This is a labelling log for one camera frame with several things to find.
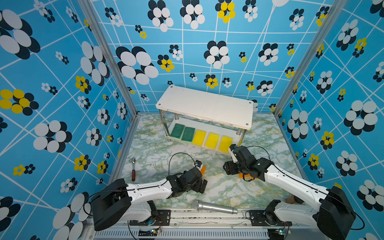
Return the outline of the orange sponge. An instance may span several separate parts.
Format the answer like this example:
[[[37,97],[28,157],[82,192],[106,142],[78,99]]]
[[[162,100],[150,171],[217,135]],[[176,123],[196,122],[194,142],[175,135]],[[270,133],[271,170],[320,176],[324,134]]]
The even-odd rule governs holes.
[[[242,173],[240,173],[240,174],[238,174],[238,177],[240,178],[240,179],[245,179],[245,180],[254,180],[255,178],[254,177],[252,177],[251,175],[249,175],[249,174],[247,174],[247,175],[244,175],[244,174],[242,174]]]
[[[206,169],[207,169],[206,166],[204,166],[204,165],[201,166],[200,172],[201,172],[202,175],[205,174]]]

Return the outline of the yellow sponge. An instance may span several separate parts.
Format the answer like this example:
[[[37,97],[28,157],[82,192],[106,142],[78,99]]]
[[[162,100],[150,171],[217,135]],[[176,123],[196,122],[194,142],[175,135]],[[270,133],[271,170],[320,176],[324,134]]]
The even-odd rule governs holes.
[[[233,144],[233,138],[222,136],[220,145],[219,145],[219,151],[222,153],[229,153],[229,148]]]
[[[205,141],[206,134],[207,134],[206,131],[196,130],[192,143],[197,146],[202,146]]]
[[[220,135],[215,133],[209,133],[205,147],[208,149],[215,150],[219,142]]]

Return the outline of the green sponge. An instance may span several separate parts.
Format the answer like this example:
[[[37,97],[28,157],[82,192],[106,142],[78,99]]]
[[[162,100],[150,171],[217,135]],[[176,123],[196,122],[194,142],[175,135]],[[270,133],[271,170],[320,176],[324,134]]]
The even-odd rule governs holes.
[[[182,135],[182,141],[192,142],[194,138],[194,134],[195,134],[195,128],[185,127]]]
[[[185,129],[185,125],[182,124],[175,124],[170,137],[175,139],[180,139]]]

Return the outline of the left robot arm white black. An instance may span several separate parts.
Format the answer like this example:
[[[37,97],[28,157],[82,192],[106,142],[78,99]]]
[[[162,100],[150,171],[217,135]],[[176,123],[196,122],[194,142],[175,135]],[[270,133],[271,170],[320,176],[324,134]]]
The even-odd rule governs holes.
[[[158,215],[154,200],[177,198],[189,191],[203,194],[208,183],[203,179],[205,170],[203,164],[195,164],[188,171],[147,184],[115,180],[91,199],[95,231],[106,230],[119,221],[150,224]]]

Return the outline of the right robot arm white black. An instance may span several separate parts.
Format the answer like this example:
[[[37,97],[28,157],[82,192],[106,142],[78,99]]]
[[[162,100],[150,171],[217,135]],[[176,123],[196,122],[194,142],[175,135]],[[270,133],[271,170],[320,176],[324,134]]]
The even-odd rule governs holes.
[[[224,164],[227,175],[250,175],[253,179],[278,186],[293,194],[305,205],[273,200],[264,211],[266,222],[275,226],[280,222],[295,222],[320,230],[331,240],[345,240],[352,230],[357,214],[345,192],[305,181],[278,167],[270,159],[256,159],[247,147],[230,145],[232,160]]]

